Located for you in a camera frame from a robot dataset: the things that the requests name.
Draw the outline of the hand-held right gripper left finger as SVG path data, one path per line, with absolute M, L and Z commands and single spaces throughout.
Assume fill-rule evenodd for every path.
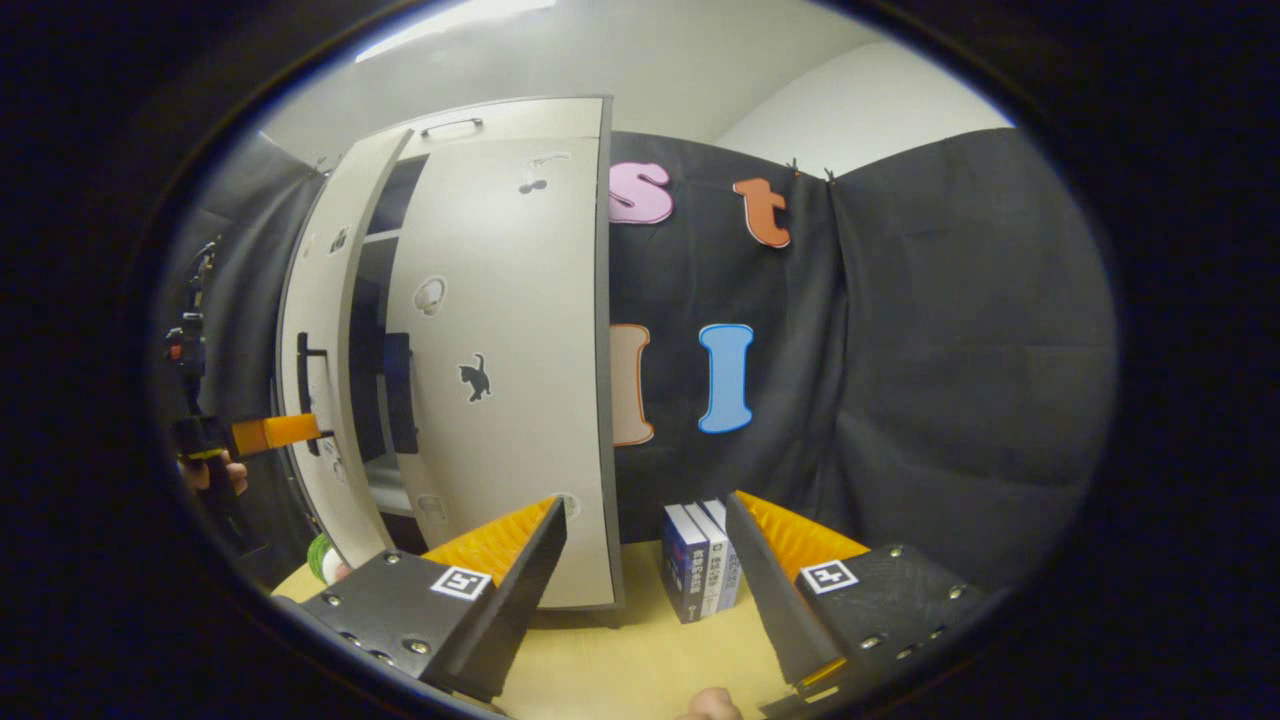
M 387 550 L 300 606 L 349 653 L 440 691 L 489 701 L 506 678 L 567 539 L 552 496 L 425 553 Z

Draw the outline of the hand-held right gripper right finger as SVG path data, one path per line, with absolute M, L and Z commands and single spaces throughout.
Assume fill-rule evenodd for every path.
M 942 659 L 991 611 L 991 594 L 904 543 L 874 548 L 742 491 L 730 539 L 788 693 L 765 716 L 859 707 Z

